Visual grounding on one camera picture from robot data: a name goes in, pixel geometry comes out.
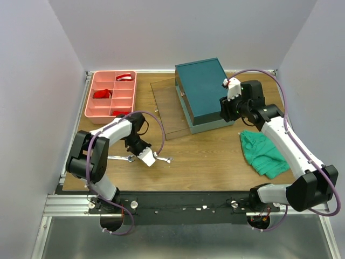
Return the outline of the silver wrench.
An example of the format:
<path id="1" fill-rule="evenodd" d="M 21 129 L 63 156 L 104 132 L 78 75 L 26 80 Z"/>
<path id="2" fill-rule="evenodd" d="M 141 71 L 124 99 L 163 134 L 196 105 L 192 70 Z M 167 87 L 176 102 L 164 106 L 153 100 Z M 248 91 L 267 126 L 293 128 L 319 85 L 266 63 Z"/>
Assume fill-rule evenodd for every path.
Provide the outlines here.
<path id="1" fill-rule="evenodd" d="M 161 157 L 156 152 L 154 152 L 153 155 L 154 155 L 156 160 L 164 161 L 167 163 L 171 163 L 174 160 L 174 158 L 172 158 L 172 157 L 168 157 L 168 158 Z"/>
<path id="2" fill-rule="evenodd" d="M 133 162 L 134 161 L 134 156 L 133 155 L 129 155 L 129 156 L 109 155 L 107 157 L 107 159 L 109 159 L 109 160 L 124 160 L 124 161 L 128 161 L 128 162 Z"/>

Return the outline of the clear drawer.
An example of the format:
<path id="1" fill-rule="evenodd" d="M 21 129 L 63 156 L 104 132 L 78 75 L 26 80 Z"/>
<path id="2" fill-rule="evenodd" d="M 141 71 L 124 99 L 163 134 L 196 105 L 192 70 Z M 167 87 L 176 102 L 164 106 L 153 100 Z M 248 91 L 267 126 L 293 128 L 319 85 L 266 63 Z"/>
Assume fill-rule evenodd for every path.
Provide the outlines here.
<path id="1" fill-rule="evenodd" d="M 190 135 L 190 128 L 175 87 L 175 79 L 166 79 L 150 84 L 156 102 L 166 140 Z"/>

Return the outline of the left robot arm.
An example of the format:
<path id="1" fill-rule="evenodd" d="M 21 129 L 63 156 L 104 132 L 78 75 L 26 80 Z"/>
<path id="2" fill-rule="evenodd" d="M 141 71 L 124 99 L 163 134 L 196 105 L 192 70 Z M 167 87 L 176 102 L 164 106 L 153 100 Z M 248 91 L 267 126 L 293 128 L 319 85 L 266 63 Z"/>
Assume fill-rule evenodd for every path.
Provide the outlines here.
<path id="1" fill-rule="evenodd" d="M 127 151 L 147 166 L 156 161 L 151 144 L 142 140 L 139 134 L 145 121 L 140 112 L 120 115 L 93 132 L 78 131 L 73 139 L 65 169 L 84 180 L 87 188 L 102 199 L 101 207 L 108 213 L 116 212 L 120 205 L 120 192 L 106 175 L 111 145 L 123 140 Z"/>

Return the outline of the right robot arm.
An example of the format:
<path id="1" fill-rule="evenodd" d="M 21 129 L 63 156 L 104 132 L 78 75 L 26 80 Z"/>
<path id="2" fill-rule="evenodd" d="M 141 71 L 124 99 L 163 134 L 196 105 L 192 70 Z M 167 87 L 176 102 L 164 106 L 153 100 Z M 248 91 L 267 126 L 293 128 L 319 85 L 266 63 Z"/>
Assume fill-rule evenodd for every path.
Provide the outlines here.
<path id="1" fill-rule="evenodd" d="M 226 121 L 248 119 L 268 137 L 287 161 L 295 181 L 291 185 L 263 184 L 251 188 L 249 207 L 258 212 L 268 203 L 289 205 L 302 212 L 333 198 L 338 171 L 310 152 L 284 121 L 275 104 L 266 104 L 261 82 L 225 79 L 226 97 L 220 98 L 220 116 Z"/>

